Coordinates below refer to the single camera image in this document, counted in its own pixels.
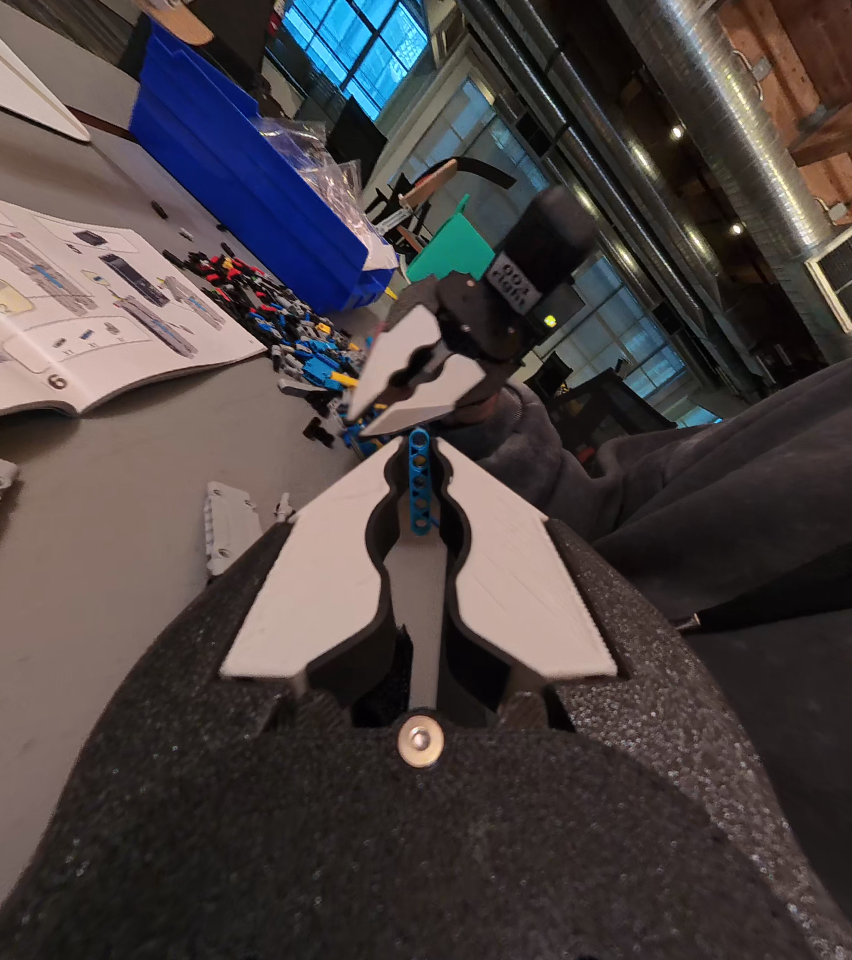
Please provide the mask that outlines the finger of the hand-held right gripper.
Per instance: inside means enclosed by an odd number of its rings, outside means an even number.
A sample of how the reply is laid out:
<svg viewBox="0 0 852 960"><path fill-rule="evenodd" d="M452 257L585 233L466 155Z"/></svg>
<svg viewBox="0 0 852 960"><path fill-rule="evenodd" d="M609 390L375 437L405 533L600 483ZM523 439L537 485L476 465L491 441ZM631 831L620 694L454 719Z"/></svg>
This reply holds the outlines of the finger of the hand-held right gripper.
<svg viewBox="0 0 852 960"><path fill-rule="evenodd" d="M483 381L484 370L474 359L451 355L435 378L417 385L410 397L389 405L362 428L361 435L392 436L441 419Z"/></svg>
<svg viewBox="0 0 852 960"><path fill-rule="evenodd" d="M372 343L357 385L351 390L348 421L358 421L392 384L395 377L408 377L418 357L429 360L441 342L436 315L425 306L415 306L396 325Z"/></svg>

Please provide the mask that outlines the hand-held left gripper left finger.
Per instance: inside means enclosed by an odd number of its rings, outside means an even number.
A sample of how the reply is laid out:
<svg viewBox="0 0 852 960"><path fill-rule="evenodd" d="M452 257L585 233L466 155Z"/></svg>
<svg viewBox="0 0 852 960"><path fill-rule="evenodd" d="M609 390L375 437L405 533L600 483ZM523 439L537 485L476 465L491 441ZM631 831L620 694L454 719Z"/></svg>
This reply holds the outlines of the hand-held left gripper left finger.
<svg viewBox="0 0 852 960"><path fill-rule="evenodd" d="M394 438L281 525L221 678L323 690L350 708L386 677L398 626L385 560L405 490L406 441Z"/></svg>

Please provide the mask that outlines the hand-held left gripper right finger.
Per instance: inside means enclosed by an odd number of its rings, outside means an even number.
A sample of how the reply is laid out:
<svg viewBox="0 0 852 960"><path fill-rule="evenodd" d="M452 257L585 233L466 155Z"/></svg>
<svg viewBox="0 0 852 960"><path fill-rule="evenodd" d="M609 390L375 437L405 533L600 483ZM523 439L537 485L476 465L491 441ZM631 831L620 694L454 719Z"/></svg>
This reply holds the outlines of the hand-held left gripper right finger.
<svg viewBox="0 0 852 960"><path fill-rule="evenodd" d="M433 442L433 466L452 682L498 710L512 692L616 677L615 657L549 518L445 439Z"/></svg>

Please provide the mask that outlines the blue brick beam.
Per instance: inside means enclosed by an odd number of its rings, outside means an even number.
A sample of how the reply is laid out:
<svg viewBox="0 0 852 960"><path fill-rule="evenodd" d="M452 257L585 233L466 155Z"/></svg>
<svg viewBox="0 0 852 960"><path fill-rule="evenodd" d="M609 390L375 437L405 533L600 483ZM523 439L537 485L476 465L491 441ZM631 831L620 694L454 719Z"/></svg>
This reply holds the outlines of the blue brick beam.
<svg viewBox="0 0 852 960"><path fill-rule="evenodd" d="M416 427L408 434L409 524L417 537L425 537L433 529L431 444L424 427Z"/></svg>

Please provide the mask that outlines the grey brick frame piece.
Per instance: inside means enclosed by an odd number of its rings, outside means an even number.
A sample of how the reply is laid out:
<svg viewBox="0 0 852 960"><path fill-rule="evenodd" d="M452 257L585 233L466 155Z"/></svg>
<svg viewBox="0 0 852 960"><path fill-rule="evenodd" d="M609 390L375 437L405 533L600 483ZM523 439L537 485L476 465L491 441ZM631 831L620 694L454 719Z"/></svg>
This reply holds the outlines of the grey brick frame piece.
<svg viewBox="0 0 852 960"><path fill-rule="evenodd" d="M223 575L263 534L252 496L220 481L207 483L204 536L207 579Z"/></svg>

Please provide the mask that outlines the pile of small brick parts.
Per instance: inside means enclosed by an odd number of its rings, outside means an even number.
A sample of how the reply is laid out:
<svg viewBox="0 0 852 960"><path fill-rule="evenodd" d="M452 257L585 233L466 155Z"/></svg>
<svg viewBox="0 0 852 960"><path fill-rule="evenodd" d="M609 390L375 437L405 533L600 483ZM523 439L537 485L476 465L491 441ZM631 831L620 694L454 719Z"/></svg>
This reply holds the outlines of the pile of small brick parts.
<svg viewBox="0 0 852 960"><path fill-rule="evenodd" d="M372 347L330 318L316 313L277 278L239 258L227 244L208 255L191 250L178 257L164 249L163 258L180 272L201 280L201 306L216 305L266 348L281 393L303 400L344 446L361 460L384 445L383 439L361 438L360 432L385 406L348 424L348 399L357 385Z"/></svg>

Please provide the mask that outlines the person's right forearm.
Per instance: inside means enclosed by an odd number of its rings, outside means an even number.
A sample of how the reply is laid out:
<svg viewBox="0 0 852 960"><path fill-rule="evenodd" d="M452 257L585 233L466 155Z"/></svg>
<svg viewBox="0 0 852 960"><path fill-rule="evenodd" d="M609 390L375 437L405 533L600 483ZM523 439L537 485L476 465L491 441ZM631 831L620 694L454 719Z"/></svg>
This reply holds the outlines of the person's right forearm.
<svg viewBox="0 0 852 960"><path fill-rule="evenodd" d="M592 472L526 387L444 437L668 617L852 549L852 359L723 422L609 440Z"/></svg>

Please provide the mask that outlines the grey desk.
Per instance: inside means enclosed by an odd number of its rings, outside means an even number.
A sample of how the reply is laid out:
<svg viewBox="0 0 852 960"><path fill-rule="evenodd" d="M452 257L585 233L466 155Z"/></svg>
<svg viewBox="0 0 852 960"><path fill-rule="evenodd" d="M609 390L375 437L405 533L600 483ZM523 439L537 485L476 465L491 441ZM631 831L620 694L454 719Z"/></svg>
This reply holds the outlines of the grey desk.
<svg viewBox="0 0 852 960"><path fill-rule="evenodd" d="M129 125L136 82L0 2L0 37L67 106L92 146L0 112L0 199L118 226L183 257L222 243L261 265L144 150ZM0 906L29 863L75 759L113 692L206 584L211 480L310 501L355 457L302 435L268 358L132 390L76 419L0 418L20 469L0 501Z"/></svg>

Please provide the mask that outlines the person's right hand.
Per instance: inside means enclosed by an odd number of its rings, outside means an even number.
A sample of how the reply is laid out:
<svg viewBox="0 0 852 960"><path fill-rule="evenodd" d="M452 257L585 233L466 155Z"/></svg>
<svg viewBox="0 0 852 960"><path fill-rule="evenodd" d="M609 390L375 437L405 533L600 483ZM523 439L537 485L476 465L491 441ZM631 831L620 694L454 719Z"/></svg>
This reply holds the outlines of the person's right hand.
<svg viewBox="0 0 852 960"><path fill-rule="evenodd" d="M488 422L504 423L522 413L520 391L513 384L506 384L495 394L481 400L456 407L449 422L455 427L480 426Z"/></svg>

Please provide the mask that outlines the black monitor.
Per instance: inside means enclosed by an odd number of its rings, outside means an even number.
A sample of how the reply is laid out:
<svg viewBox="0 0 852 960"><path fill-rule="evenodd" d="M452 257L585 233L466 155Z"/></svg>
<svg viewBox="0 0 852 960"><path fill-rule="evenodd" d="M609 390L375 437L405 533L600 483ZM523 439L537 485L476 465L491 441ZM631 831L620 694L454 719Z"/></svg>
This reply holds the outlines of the black monitor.
<svg viewBox="0 0 852 960"><path fill-rule="evenodd" d="M529 315L535 342L541 344L561 330L585 305L578 288L571 283L561 283L550 294L544 295Z"/></svg>

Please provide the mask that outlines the teal plastic bin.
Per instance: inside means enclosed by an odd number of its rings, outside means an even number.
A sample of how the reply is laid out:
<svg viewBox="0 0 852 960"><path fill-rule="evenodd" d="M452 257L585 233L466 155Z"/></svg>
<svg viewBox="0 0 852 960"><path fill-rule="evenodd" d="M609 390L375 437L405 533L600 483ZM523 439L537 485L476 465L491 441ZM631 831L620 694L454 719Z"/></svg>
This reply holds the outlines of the teal plastic bin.
<svg viewBox="0 0 852 960"><path fill-rule="evenodd" d="M477 281L483 278L494 259L494 250L466 216L469 199L469 194L463 196L454 214L408 263L405 277L409 284L429 278L441 280L452 273Z"/></svg>

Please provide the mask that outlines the small clear plastic bag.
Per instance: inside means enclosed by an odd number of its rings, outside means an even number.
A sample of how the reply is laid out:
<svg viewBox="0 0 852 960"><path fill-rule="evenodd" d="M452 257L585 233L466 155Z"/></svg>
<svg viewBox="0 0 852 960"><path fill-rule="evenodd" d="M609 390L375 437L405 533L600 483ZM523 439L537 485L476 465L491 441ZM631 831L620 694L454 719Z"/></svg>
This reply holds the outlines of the small clear plastic bag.
<svg viewBox="0 0 852 960"><path fill-rule="evenodd" d="M361 207L362 184L359 160L338 163L326 146L324 121L297 121L258 117L259 134L310 186L327 210L365 247L364 271L398 267L396 252L375 230Z"/></svg>

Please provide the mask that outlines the blue plastic bin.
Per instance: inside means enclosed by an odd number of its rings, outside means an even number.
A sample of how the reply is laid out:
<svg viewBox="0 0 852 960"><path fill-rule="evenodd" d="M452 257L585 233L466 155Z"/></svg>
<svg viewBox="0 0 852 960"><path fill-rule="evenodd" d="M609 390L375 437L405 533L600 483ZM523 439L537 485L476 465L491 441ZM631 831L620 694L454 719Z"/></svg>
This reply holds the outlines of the blue plastic bin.
<svg viewBox="0 0 852 960"><path fill-rule="evenodd" d="M396 270L370 252L259 132L257 102L157 23L129 130L193 198L320 314L368 306Z"/></svg>

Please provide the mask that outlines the blue-lit paned window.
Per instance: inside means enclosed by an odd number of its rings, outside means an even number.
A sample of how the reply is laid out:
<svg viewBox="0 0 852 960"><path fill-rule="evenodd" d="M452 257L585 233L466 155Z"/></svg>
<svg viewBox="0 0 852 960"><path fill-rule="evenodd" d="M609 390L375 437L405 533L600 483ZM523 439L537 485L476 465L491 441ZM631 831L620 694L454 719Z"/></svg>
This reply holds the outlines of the blue-lit paned window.
<svg viewBox="0 0 852 960"><path fill-rule="evenodd" d="M355 101L378 122L430 46L424 2L274 2L267 54L308 97L338 116Z"/></svg>

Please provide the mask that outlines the open instruction booklet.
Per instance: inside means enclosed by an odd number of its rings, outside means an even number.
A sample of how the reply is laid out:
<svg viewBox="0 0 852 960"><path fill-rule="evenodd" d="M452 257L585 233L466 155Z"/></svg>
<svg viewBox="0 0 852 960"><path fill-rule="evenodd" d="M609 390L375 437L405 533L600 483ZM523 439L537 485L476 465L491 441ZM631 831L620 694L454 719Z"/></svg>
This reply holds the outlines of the open instruction booklet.
<svg viewBox="0 0 852 960"><path fill-rule="evenodd" d="M0 417L79 417L265 350L139 234L0 200Z"/></svg>

